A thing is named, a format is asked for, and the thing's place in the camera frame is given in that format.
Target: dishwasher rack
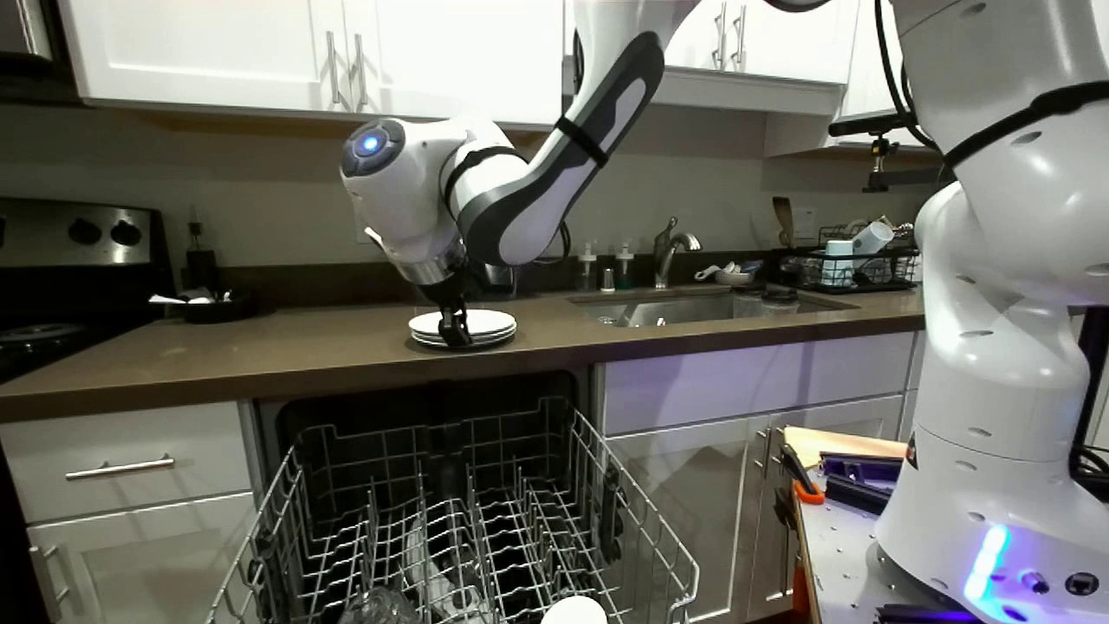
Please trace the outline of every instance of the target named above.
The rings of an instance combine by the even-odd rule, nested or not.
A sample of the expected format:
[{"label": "dishwasher rack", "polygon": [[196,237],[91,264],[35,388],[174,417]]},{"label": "dishwasher rack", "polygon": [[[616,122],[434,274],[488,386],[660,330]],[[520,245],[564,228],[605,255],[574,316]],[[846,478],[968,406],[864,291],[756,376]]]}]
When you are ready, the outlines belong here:
[{"label": "dishwasher rack", "polygon": [[344,432],[300,430],[209,624],[359,624],[400,599],[419,624],[536,624],[593,597],[616,624],[678,624],[700,569],[567,397]]}]

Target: brown countertop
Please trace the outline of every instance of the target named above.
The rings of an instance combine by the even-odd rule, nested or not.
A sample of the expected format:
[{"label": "brown countertop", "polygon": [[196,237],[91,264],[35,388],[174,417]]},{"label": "brown countertop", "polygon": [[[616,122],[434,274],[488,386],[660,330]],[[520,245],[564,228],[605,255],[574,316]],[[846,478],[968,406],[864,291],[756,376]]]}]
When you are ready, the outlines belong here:
[{"label": "brown countertop", "polygon": [[834,301],[851,307],[609,330],[564,293],[549,293],[496,304],[516,316],[520,331],[513,342],[478,354],[409,347],[407,323],[424,312],[412,304],[292,307],[217,326],[163,317],[0,386],[0,419],[295,397],[419,376],[513,374],[921,326],[920,293],[846,293]]}]

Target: dishwasher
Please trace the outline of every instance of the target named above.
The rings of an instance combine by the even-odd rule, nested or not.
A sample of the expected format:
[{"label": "dishwasher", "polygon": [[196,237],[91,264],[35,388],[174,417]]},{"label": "dishwasher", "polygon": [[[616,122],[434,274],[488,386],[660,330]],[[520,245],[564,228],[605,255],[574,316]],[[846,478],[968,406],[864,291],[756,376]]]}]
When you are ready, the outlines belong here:
[{"label": "dishwasher", "polygon": [[209,624],[689,620],[700,569],[582,406],[582,374],[257,406],[267,493]]}]

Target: faucet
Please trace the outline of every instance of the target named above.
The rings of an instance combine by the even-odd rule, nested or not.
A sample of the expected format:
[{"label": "faucet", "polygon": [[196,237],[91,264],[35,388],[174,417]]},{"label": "faucet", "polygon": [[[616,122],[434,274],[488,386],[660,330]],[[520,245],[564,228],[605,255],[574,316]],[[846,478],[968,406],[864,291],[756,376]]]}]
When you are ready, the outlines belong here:
[{"label": "faucet", "polygon": [[678,223],[667,223],[667,228],[656,237],[656,255],[663,255],[656,270],[656,291],[668,286],[668,264],[678,248],[700,248],[700,240],[692,233],[684,233]]}]

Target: plate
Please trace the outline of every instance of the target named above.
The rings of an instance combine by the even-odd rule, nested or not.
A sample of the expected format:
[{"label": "plate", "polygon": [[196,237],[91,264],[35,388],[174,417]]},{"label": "plate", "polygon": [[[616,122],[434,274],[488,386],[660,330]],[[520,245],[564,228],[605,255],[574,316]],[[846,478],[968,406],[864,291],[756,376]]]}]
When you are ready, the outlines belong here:
[{"label": "plate", "polygon": [[[424,347],[447,350],[441,337],[441,312],[427,312],[409,317],[409,337]],[[467,312],[473,347],[496,347],[516,337],[516,317],[496,307],[473,307]]]},{"label": "plate", "polygon": [[[416,316],[409,317],[409,331],[441,337],[441,317],[442,317],[441,312]],[[496,307],[473,307],[467,326],[473,326],[473,337],[516,331],[516,317]]]}]

